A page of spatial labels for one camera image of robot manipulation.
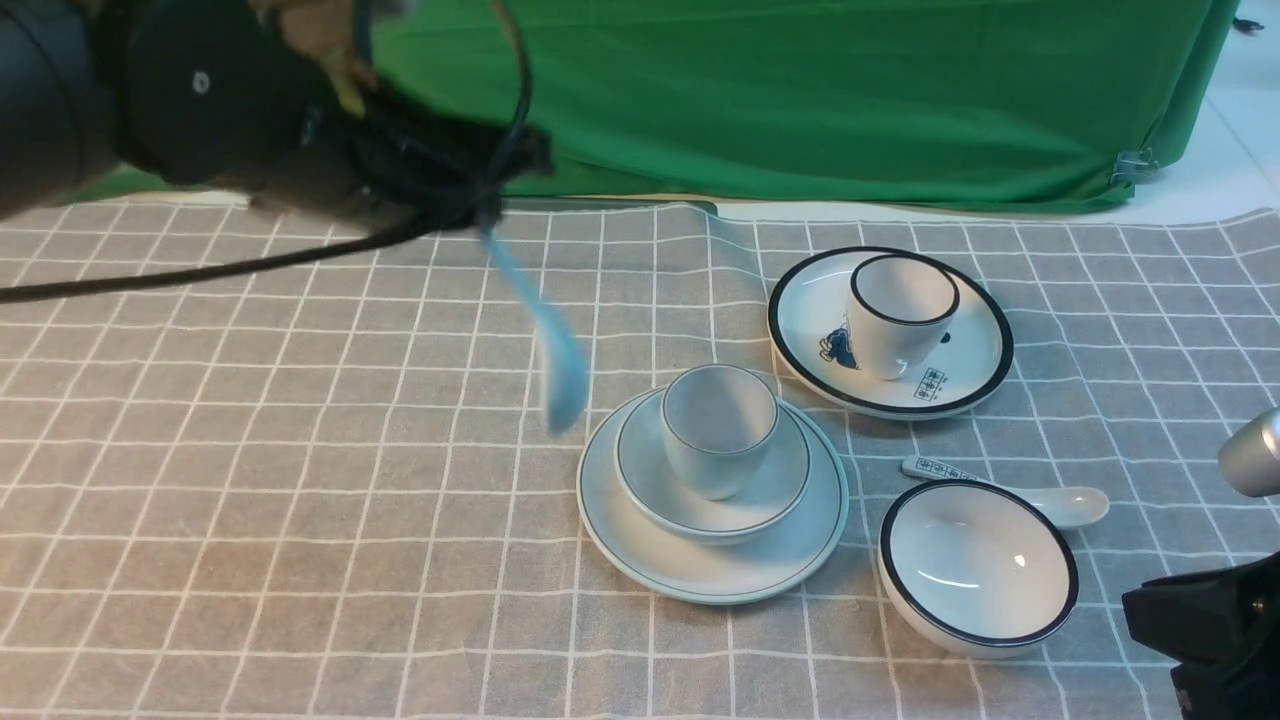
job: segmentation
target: cup rim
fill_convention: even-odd
[[[908,260],[911,263],[920,263],[928,265],[936,273],[946,278],[947,284],[951,286],[951,305],[947,306],[947,309],[943,310],[941,315],[937,315],[934,318],[928,318],[924,320],[906,320],[902,318],[895,318],[872,306],[872,304],[868,302],[865,297],[863,297],[861,291],[858,290],[858,274],[863,272],[863,268],[879,263],[882,260]],[[854,268],[854,272],[849,275],[849,290],[850,292],[854,293],[854,300],[856,300],[858,304],[863,306],[863,309],[865,309],[872,315],[879,318],[881,320],[884,320],[886,323],[892,323],[895,325],[908,325],[908,327],[936,325],[946,320],[947,318],[955,315],[956,310],[960,309],[960,288],[956,286],[955,278],[952,278],[951,273],[947,272],[946,265],[924,255],[916,255],[916,254],[905,255],[905,254],[890,252],[884,255],[877,255],[874,258],[868,258],[867,260],[859,263],[858,266]]]
[[[771,407],[773,407],[773,421],[769,423],[769,429],[768,429],[768,432],[764,433],[764,437],[762,437],[754,445],[750,445],[750,446],[744,447],[741,450],[731,450],[731,451],[724,451],[724,452],[716,451],[716,450],[707,450],[704,447],[695,446],[694,443],[689,442],[687,439],[680,437],[680,433],[676,432],[676,428],[671,427],[671,420],[667,419],[667,398],[671,397],[671,392],[669,391],[671,391],[672,387],[675,387],[676,383],[678,383],[681,379],[684,379],[687,375],[692,375],[694,373],[698,373],[698,372],[701,372],[701,370],[707,370],[707,369],[722,369],[722,368],[727,368],[730,370],[733,370],[736,373],[741,373],[741,374],[751,378],[762,388],[764,388],[764,392],[769,393],[769,398],[773,401],[773,402],[771,402]],[[755,373],[753,373],[753,372],[750,372],[750,370],[748,370],[745,368],[739,368],[737,365],[728,365],[726,363],[710,363],[710,364],[707,364],[707,365],[698,365],[696,368],[690,368],[690,369],[685,370],[684,373],[676,375],[676,379],[671,380],[667,384],[667,387],[662,388],[662,407],[660,407],[660,410],[662,410],[662,413],[659,413],[659,415],[662,415],[662,424],[663,424],[663,427],[667,428],[667,432],[671,434],[671,437],[676,438],[681,445],[684,445],[689,450],[692,450],[694,452],[700,452],[703,455],[712,455],[712,456],[716,456],[716,457],[732,457],[735,455],[745,455],[745,454],[751,452],[753,450],[756,450],[758,447],[763,446],[765,442],[769,441],[769,438],[773,437],[773,433],[777,432],[777,429],[778,429],[778,418],[782,414],[782,409],[778,407],[778,396],[774,395],[773,388],[771,388],[768,383],[765,383]]]
[[[902,510],[902,507],[908,502],[910,502],[914,497],[945,487],[964,487],[969,489],[989,492],[992,495],[1004,497],[1005,500],[1014,502],[1014,505],[1027,511],[1048,532],[1050,537],[1052,537],[1052,539],[1057,544],[1059,551],[1062,553],[1062,559],[1066,561],[1066,582],[1068,582],[1066,600],[1062,602],[1062,607],[1059,610],[1057,615],[1055,615],[1055,618],[1050,620],[1047,624],[1044,624],[1041,629],[1015,638],[989,638],[979,635],[977,633],[970,633],[968,630],[956,628],[950,623],[946,623],[945,620],[931,612],[929,609],[925,607],[924,603],[920,602],[915,597],[915,594],[911,593],[910,589],[908,589],[906,583],[902,582],[902,577],[899,574],[897,565],[893,561],[893,550],[891,541],[893,537],[895,521],[897,520],[897,515]],[[942,630],[943,633],[954,638],[980,647],[1016,648],[1039,643],[1046,638],[1051,637],[1053,633],[1061,629],[1062,625],[1066,624],[1068,618],[1070,618],[1071,611],[1075,610],[1075,606],[1080,598],[1079,568],[1075,562],[1075,555],[1071,552],[1070,546],[1066,543],[1066,538],[1062,536],[1062,532],[1059,530],[1053,525],[1053,523],[1051,523],[1048,518],[1046,518],[1044,514],[1037,510],[1036,506],[1033,506],[1032,503],[1027,502],[1021,497],[1018,497],[1012,492],[1000,486],[993,486],[991,483],[984,483],[980,480],[960,480],[960,479],[931,480],[920,483],[914,488],[900,495],[897,500],[893,501],[893,505],[890,506],[888,512],[884,514],[884,520],[881,523],[879,557],[881,562],[884,564],[884,573],[888,575],[890,583],[893,585],[893,589],[902,597],[902,600],[911,610],[914,610],[920,618],[924,619],[924,621],[927,621],[938,630]]]
[[[614,438],[613,441],[613,465],[614,470],[618,473],[620,484],[622,486],[622,489],[626,492],[627,498],[631,500],[631,502],[636,505],[640,509],[640,511],[644,512],[644,515],[648,516],[650,520],[655,521],[660,527],[664,527],[667,530],[676,532],[680,534],[701,537],[707,539],[739,538],[742,536],[754,534],[756,532],[764,530],[765,528],[781,523],[783,518],[790,515],[791,511],[800,505],[800,501],[804,500],[805,495],[808,495],[809,479],[813,474],[813,447],[809,443],[809,437],[805,434],[801,420],[791,415],[790,411],[783,410],[785,413],[788,413],[791,421],[796,424],[796,430],[800,434],[800,445],[801,447],[804,447],[805,451],[805,459],[804,459],[805,471],[804,471],[804,479],[800,482],[800,487],[796,491],[795,497],[792,497],[791,501],[785,507],[782,507],[782,510],[780,510],[777,514],[765,518],[764,520],[759,520],[754,524],[744,525],[741,528],[733,528],[727,530],[710,530],[705,528],[695,528],[692,525],[686,525],[684,523],[672,520],[671,518],[667,518],[666,515],[652,507],[648,502],[644,501],[644,498],[640,497],[640,493],[637,493],[635,488],[631,486],[631,475],[627,473],[626,468],[622,464],[621,450],[623,442],[622,438],[627,436],[627,428],[635,428],[631,420],[634,420],[636,415],[639,415],[640,409],[644,407],[645,402],[648,402],[653,395],[657,395],[659,392],[662,391],[660,389],[652,391],[648,396],[644,396],[644,398],[640,400],[640,402],[637,402],[635,407],[632,407],[627,413],[626,418],[622,419],[622,425],[618,428],[618,437]]]

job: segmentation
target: gray checkered tablecloth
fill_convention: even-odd
[[[0,227],[0,282],[163,270],[333,240],[147,204]],[[1185,228],[728,223],[689,206],[517,214],[506,234],[593,360],[588,421],[540,427],[530,323],[476,242],[251,279],[0,307],[0,716],[1172,719],[1120,594],[1280,548],[1215,469],[1280,395],[1280,218]],[[773,281],[813,251],[973,274],[1015,366],[972,414],[849,415],[780,366]],[[680,370],[762,372],[844,454],[840,550],[796,592],[654,597],[581,530],[588,430]],[[1042,652],[942,656],[873,571],[920,454],[1115,501]]]

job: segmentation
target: blue fish design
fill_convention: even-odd
[[[836,361],[850,370],[858,369],[858,360],[849,351],[849,325],[844,324],[827,333],[827,337],[818,341],[818,356],[827,363]]]

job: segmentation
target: white spoon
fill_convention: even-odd
[[[573,340],[573,331],[529,284],[492,225],[481,229],[480,238],[498,272],[534,315],[543,360],[543,416],[553,436],[562,434],[573,427],[586,406],[586,361]]]
[[[909,455],[902,460],[902,474],[925,480],[974,480],[979,483],[995,484],[977,475],[970,475],[959,468]],[[1107,493],[1097,488],[1066,487],[1048,489],[1019,489],[1004,488],[1029,502],[1039,510],[1060,530],[1074,530],[1085,525],[1092,525],[1106,518],[1111,510],[1111,500]]]

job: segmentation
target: black rim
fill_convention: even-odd
[[[1032,516],[1034,516],[1039,521],[1039,524],[1043,525],[1050,532],[1050,536],[1053,537],[1053,542],[1056,542],[1059,550],[1062,551],[1062,559],[1066,561],[1066,577],[1068,577],[1066,602],[1062,603],[1062,610],[1057,614],[1057,616],[1053,618],[1053,620],[1051,620],[1047,625],[1044,625],[1039,630],[1036,630],[1034,633],[1030,633],[1028,635],[1021,635],[1019,638],[986,638],[982,635],[977,635],[974,633],[968,633],[965,630],[961,630],[960,628],[955,628],[938,619],[937,615],[929,612],[923,605],[920,605],[918,600],[915,600],[915,596],[913,596],[910,591],[906,589],[906,585],[902,583],[902,578],[897,573],[897,566],[893,565],[893,550],[892,550],[893,546],[890,543],[890,536],[892,536],[893,532],[893,520],[897,519],[897,514],[902,510],[902,507],[908,502],[911,501],[913,497],[923,492],[928,492],[933,488],[950,487],[950,486],[977,488],[1011,500],[1019,507],[1030,512]],[[902,596],[902,600],[905,600],[906,603],[910,605],[913,610],[920,614],[920,618],[924,618],[933,626],[938,628],[940,630],[950,635],[957,637],[963,641],[968,641],[973,644],[980,644],[983,647],[1021,647],[1043,641],[1044,638],[1056,633],[1059,628],[1061,628],[1062,624],[1066,623],[1068,616],[1070,616],[1071,610],[1075,609],[1075,603],[1080,596],[1080,575],[1079,570],[1075,566],[1075,555],[1073,555],[1071,548],[1068,547],[1066,538],[1062,537],[1062,533],[1053,527],[1053,523],[1048,521],[1048,518],[1046,518],[1043,512],[1036,510],[1036,507],[1032,506],[1029,502],[1006,491],[1002,487],[992,486],[988,483],[980,483],[974,480],[934,480],[918,484],[914,488],[899,496],[899,498],[893,501],[893,505],[890,506],[888,512],[884,515],[884,521],[881,524],[881,559],[884,561],[884,571],[888,574],[890,582],[893,583],[895,588],[897,588],[897,592],[899,594]]]
[[[836,255],[847,255],[850,252],[883,252],[886,255],[905,255],[909,258],[923,260],[938,268],[940,270],[946,272],[952,278],[959,278],[960,282],[963,282],[966,287],[969,287],[969,290],[974,291],[978,295],[978,297],[987,304],[987,307],[991,310],[992,316],[995,316],[996,319],[996,325],[1000,328],[1000,345],[1001,345],[1000,363],[996,364],[996,372],[991,374],[991,378],[988,378],[982,387],[959,400],[952,400],[951,402],[945,402],[942,405],[904,407],[897,405],[881,405],[879,402],[872,402],[869,400],[854,397],[852,395],[849,395],[847,392],[837,387],[827,384],[826,382],[819,379],[818,375],[813,374],[809,370],[809,368],[805,368],[804,364],[800,363],[800,359],[796,357],[795,352],[791,351],[791,347],[786,343],[786,340],[782,337],[782,328],[778,324],[778,307],[782,304],[782,295],[783,292],[786,292],[786,288],[791,284],[791,281],[795,279],[795,277],[800,274],[800,272],[803,272],[809,265],[813,265],[814,263],[820,263],[827,258],[833,258]],[[1014,332],[1009,327],[1009,319],[1005,318],[1005,313],[1000,309],[1000,305],[996,304],[996,300],[992,299],[986,290],[983,290],[978,283],[973,282],[973,279],[969,275],[961,273],[960,270],[956,270],[955,268],[948,266],[945,263],[940,263],[933,258],[927,258],[924,255],[911,252],[909,250],[897,250],[895,247],[878,247],[878,246],[838,247],[836,250],[828,250],[826,252],[820,252],[818,255],[814,255],[806,260],[797,263],[794,268],[791,268],[790,270],[786,272],[786,274],[782,275],[782,279],[778,281],[777,287],[773,288],[773,293],[769,296],[769,337],[773,340],[773,346],[778,348],[778,352],[781,352],[782,357],[787,361],[787,365],[790,365],[791,369],[794,369],[801,378],[808,380],[810,384],[820,388],[822,392],[826,392],[827,395],[840,400],[841,402],[847,402],[849,405],[865,407],[867,410],[876,410],[879,413],[891,413],[895,415],[933,415],[937,413],[948,413],[951,410],[960,410],[970,405],[974,405],[979,400],[995,392],[997,387],[1000,387],[1000,383],[1002,383],[1005,380],[1005,377],[1009,375],[1009,368],[1012,366],[1014,364]]]
[[[895,318],[892,315],[888,315],[886,313],[882,313],[882,311],[877,310],[876,307],[872,307],[872,304],[867,302],[867,299],[863,297],[863,292],[860,290],[858,290],[858,275],[859,275],[859,273],[863,272],[863,268],[865,268],[868,265],[874,265],[876,263],[879,263],[881,260],[888,260],[891,258],[904,258],[904,255],[896,254],[896,252],[891,252],[891,254],[886,254],[886,255],[877,255],[876,258],[872,258],[870,260],[864,260],[861,264],[859,264],[856,268],[854,268],[852,274],[849,275],[849,290],[852,291],[854,299],[858,300],[859,305],[861,305],[863,307],[865,307],[867,311],[870,313],[872,315],[876,315],[877,318],[879,318],[881,320],[884,320],[886,323],[893,323],[895,325],[910,325],[910,327],[932,325],[932,324],[936,324],[936,323],[941,323],[942,320],[946,320],[951,315],[956,314],[956,310],[960,307],[960,288],[956,287],[956,281],[951,278],[951,273],[948,273],[947,270],[940,269],[936,265],[932,265],[932,264],[928,264],[928,263],[927,264],[931,268],[933,268],[934,270],[937,270],[938,274],[941,274],[943,278],[946,278],[947,283],[951,286],[951,306],[948,306],[946,310],[943,310],[941,315],[938,315],[936,318],[927,318],[924,320],[904,320],[902,318]]]

